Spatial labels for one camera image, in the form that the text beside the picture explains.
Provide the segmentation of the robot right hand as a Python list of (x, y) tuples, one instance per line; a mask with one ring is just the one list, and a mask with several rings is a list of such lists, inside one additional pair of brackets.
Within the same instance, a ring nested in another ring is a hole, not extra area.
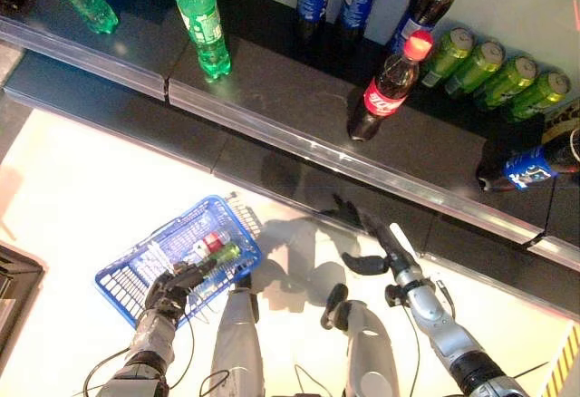
[(368, 235), (374, 237), (384, 251), (384, 256), (353, 257), (344, 252), (341, 258), (346, 266), (361, 276), (377, 276), (391, 270), (394, 277), (412, 266), (418, 266), (390, 228), (377, 217), (364, 209), (358, 209), (351, 201), (343, 200), (338, 194), (333, 194), (338, 215), (350, 222), (358, 224)]

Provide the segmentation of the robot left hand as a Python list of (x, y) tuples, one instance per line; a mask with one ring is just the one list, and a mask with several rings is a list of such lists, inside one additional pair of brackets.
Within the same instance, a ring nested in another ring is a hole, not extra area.
[(178, 326), (186, 314), (190, 292), (205, 281), (217, 263), (215, 258), (209, 258), (199, 264), (182, 263), (175, 274), (165, 271), (151, 285), (145, 299), (145, 310), (154, 310)]

